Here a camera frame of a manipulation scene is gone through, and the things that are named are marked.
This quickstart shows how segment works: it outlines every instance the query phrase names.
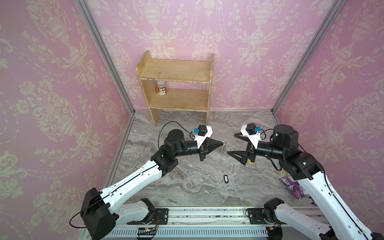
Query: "pink wallpaper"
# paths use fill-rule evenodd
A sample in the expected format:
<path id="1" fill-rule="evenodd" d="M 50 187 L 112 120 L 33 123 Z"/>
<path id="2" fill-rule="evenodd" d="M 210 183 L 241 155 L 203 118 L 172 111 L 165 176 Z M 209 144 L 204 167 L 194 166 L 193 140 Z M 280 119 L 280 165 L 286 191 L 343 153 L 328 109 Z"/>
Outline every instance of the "pink wallpaper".
<path id="1" fill-rule="evenodd" d="M 0 239 L 77 239 L 128 117 L 73 1 L 1 1 Z"/>
<path id="2" fill-rule="evenodd" d="M 371 230 L 384 229 L 384 2 L 348 0 L 277 117 Z"/>
<path id="3" fill-rule="evenodd" d="M 184 60 L 215 53 L 211 109 L 271 109 L 332 2 L 87 0 L 135 109 L 147 109 L 135 73 L 146 50 Z"/>

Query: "plastic jar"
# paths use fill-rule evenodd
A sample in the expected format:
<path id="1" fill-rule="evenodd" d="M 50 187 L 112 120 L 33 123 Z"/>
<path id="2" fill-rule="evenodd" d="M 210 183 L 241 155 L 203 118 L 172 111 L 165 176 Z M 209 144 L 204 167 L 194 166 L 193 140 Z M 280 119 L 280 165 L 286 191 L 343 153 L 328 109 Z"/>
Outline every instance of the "plastic jar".
<path id="1" fill-rule="evenodd" d="M 165 95 L 167 93 L 167 86 L 165 81 L 156 82 L 156 92 L 158 95 Z"/>

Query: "mounting plate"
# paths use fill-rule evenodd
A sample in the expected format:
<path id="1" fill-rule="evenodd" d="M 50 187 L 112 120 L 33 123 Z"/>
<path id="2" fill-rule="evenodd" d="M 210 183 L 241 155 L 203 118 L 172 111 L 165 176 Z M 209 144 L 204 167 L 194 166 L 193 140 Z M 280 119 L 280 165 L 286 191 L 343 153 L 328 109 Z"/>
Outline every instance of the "mounting plate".
<path id="1" fill-rule="evenodd" d="M 159 225 L 167 225 L 168 212 L 169 212 L 169 209 L 156 209 L 155 215 L 159 217 Z M 142 222 L 137 222 L 137 221 L 128 222 L 127 224 L 128 225 L 156 225 L 156 221 L 157 219 L 154 218 L 153 221 L 151 221 L 148 224 L 144 224 Z"/>
<path id="2" fill-rule="evenodd" d="M 249 218 L 249 223 L 251 225 L 252 224 L 271 224 L 265 221 L 263 208 L 247 209 L 245 214 Z"/>

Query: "shelf board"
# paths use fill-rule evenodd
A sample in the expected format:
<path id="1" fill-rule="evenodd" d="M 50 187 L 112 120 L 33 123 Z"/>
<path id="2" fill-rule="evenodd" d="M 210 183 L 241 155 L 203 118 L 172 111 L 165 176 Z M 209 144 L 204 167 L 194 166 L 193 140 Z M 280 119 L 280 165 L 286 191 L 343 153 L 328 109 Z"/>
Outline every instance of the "shelf board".
<path id="1" fill-rule="evenodd" d="M 167 88 L 167 94 L 153 95 L 149 107 L 208 112 L 208 91 Z"/>
<path id="2" fill-rule="evenodd" d="M 136 66 L 140 80 L 209 84 L 213 61 L 152 59 L 146 51 Z"/>

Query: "marble floor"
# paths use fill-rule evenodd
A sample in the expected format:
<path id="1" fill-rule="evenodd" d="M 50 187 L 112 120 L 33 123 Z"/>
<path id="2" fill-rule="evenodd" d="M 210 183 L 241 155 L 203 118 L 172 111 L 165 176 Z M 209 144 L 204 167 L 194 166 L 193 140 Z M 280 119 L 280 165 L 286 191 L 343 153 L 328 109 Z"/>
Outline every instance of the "marble floor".
<path id="1" fill-rule="evenodd" d="M 205 113 L 199 112 L 163 112 L 157 127 L 153 126 L 149 112 L 136 112 L 135 115 L 114 182 L 136 171 L 157 151 L 157 137 L 165 123 L 177 121 L 187 130 L 205 124 Z M 268 159 L 256 157 L 255 166 L 243 166 L 227 154 L 227 151 L 245 150 L 247 143 L 234 138 L 233 134 L 240 132 L 243 124 L 252 122 L 263 129 L 274 126 L 269 111 L 211 112 L 211 138 L 227 142 L 224 154 L 220 156 L 218 148 L 203 162 L 198 155 L 178 157 L 179 164 L 172 172 L 140 190 L 127 203 L 148 198 L 155 206 L 262 206 L 278 197 L 290 205 L 310 205 L 308 197 L 297 200 L 292 195 L 279 179 L 282 174 Z M 163 129 L 160 145 L 175 128 L 181 129 L 176 123 Z M 228 184 L 224 182 L 225 174 L 229 178 Z"/>

